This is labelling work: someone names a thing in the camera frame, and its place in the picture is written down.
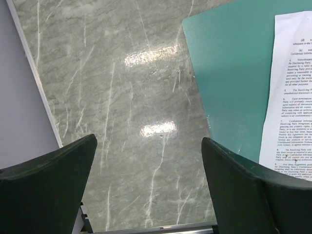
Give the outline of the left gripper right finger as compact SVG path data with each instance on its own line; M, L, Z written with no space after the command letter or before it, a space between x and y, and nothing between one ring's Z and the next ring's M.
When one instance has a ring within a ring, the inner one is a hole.
M276 172L205 137L201 153L221 234L310 234L312 183Z

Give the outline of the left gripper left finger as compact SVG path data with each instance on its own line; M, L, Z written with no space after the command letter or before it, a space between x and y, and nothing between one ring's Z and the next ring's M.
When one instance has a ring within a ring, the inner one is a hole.
M2 234L70 234L95 157L84 136L56 151L0 171Z

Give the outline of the printed paper sheet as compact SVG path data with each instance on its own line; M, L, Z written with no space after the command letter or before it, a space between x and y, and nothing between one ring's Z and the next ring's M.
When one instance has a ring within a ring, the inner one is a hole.
M259 164L312 179L312 13L275 16Z

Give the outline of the teal file folder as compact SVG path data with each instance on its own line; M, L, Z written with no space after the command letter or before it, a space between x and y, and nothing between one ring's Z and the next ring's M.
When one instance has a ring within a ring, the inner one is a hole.
M211 138L259 161L270 87L274 17L309 0L235 0L182 22Z

